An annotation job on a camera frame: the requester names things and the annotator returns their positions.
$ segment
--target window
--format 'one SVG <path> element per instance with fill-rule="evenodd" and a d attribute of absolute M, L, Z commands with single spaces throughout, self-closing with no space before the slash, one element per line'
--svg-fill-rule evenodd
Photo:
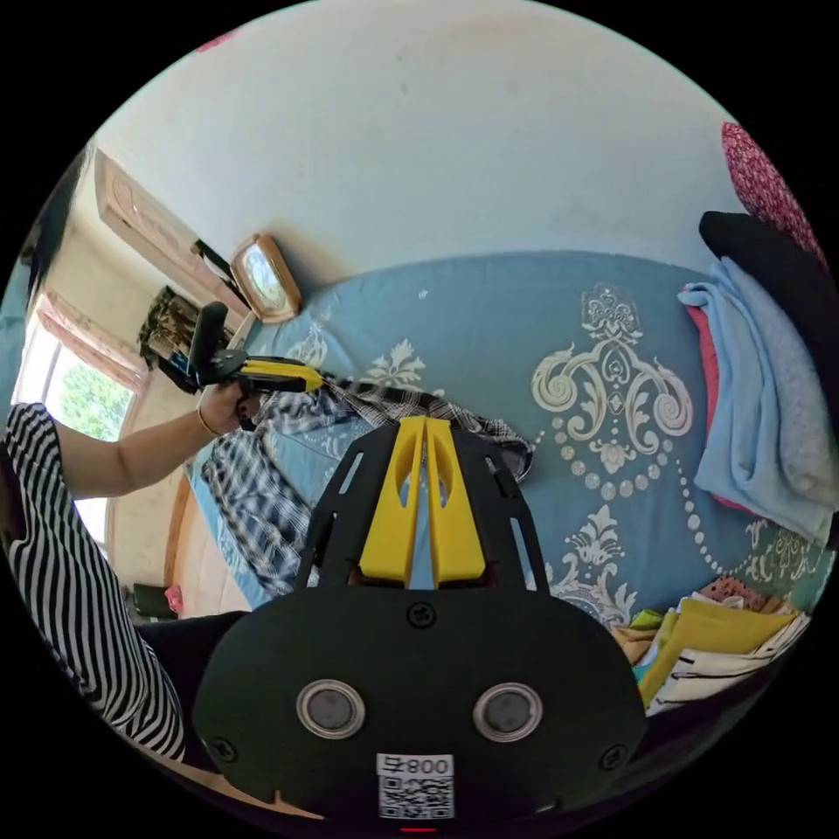
<path fill-rule="evenodd" d="M 118 440 L 134 394 L 81 361 L 33 317 L 13 402 L 41 402 L 58 422 L 97 440 Z M 107 499 L 76 502 L 103 553 Z"/>

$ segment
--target blue bedsheet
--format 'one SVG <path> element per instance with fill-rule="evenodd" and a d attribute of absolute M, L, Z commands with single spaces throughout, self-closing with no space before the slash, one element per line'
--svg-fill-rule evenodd
<path fill-rule="evenodd" d="M 677 293 L 692 271 L 596 253 L 519 253 L 366 274 L 327 289 L 252 353 L 444 393 L 537 444 L 523 484 L 551 589 L 606 623 L 664 609 L 721 573 L 817 600 L 834 555 L 694 486 L 705 434 L 697 331 Z M 314 502 L 362 423 L 272 438 Z M 266 599 L 191 471 L 199 504 L 253 607 Z M 428 586 L 420 519 L 413 585 Z"/>

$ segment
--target yellow gripper fingers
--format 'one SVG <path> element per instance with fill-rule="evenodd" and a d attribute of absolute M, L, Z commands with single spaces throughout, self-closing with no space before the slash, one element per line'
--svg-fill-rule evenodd
<path fill-rule="evenodd" d="M 399 424 L 391 461 L 359 563 L 361 573 L 367 579 L 379 579 L 404 587 L 410 582 L 424 444 L 434 587 L 478 580 L 486 569 L 451 426 L 443 419 L 411 417 Z M 401 490 L 409 475 L 412 480 L 403 505 Z M 446 490 L 445 503 L 441 486 Z"/>
<path fill-rule="evenodd" d="M 306 391 L 316 391 L 323 387 L 321 374 L 305 364 L 288 364 L 282 361 L 251 360 L 245 362 L 240 372 L 246 376 L 285 376 L 301 378 L 306 383 Z"/>

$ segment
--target black and white plaid fabric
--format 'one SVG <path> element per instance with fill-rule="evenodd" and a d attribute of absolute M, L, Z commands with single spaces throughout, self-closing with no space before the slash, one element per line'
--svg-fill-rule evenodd
<path fill-rule="evenodd" d="M 361 418 L 373 428 L 406 417 L 448 420 L 498 446 L 517 481 L 530 470 L 533 446 L 499 419 L 484 419 L 428 393 L 351 382 L 323 374 L 311 393 L 275 393 L 265 399 L 253 433 L 219 439 L 202 469 L 242 557 L 272 597 L 295 584 L 309 529 L 310 508 L 268 456 L 265 435 L 297 434 Z M 316 582 L 313 572 L 309 584 Z"/>

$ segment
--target curtain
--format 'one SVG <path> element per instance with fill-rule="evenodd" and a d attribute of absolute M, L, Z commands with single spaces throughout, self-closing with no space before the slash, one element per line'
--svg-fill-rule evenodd
<path fill-rule="evenodd" d="M 142 393 L 149 371 L 130 344 L 93 323 L 54 291 L 45 291 L 35 310 L 44 329 L 76 357 L 132 393 Z"/>

